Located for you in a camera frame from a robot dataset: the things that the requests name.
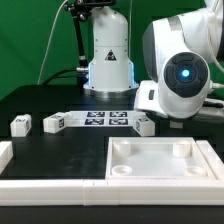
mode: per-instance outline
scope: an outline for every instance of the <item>black tabletop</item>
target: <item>black tabletop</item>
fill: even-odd
[[[0,101],[0,141],[12,141],[14,157],[0,179],[103,179],[109,137],[140,137],[132,127],[66,128],[44,133],[43,119],[68,111],[133,110],[134,96],[105,100],[83,95],[75,86],[24,86]],[[32,116],[32,131],[12,138],[17,115]],[[169,120],[153,115],[158,137],[208,140],[223,159],[224,124],[184,122],[170,129]],[[1,207],[8,223],[223,223],[223,206],[48,206]]]

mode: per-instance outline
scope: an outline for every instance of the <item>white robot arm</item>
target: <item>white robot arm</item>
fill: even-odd
[[[154,21],[143,36],[145,65],[135,110],[189,119],[212,91],[208,63],[223,58],[223,0],[194,12]]]

